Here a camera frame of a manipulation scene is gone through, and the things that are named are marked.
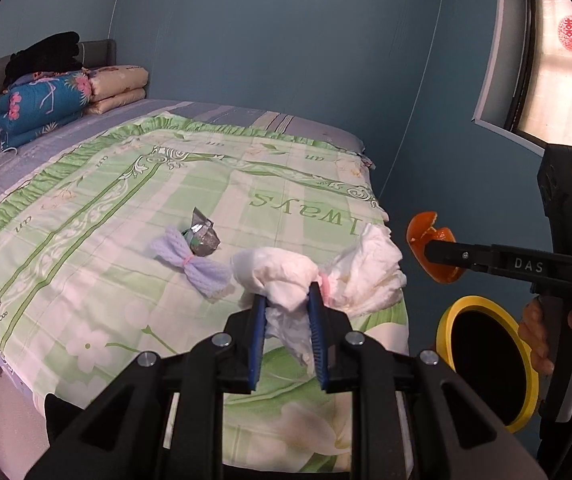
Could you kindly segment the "person's right hand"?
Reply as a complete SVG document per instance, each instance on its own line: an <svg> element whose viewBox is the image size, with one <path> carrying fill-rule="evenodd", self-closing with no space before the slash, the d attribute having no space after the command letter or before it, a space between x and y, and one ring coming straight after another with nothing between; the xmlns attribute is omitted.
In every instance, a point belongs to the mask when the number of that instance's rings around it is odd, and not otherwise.
<svg viewBox="0 0 572 480"><path fill-rule="evenodd" d="M572 311L568 315L568 325L572 328ZM554 363L550 359L548 329L544 325L544 311L539 300L532 299L522 311L518 336L531 349L533 369L541 376L550 376L554 372Z"/></svg>

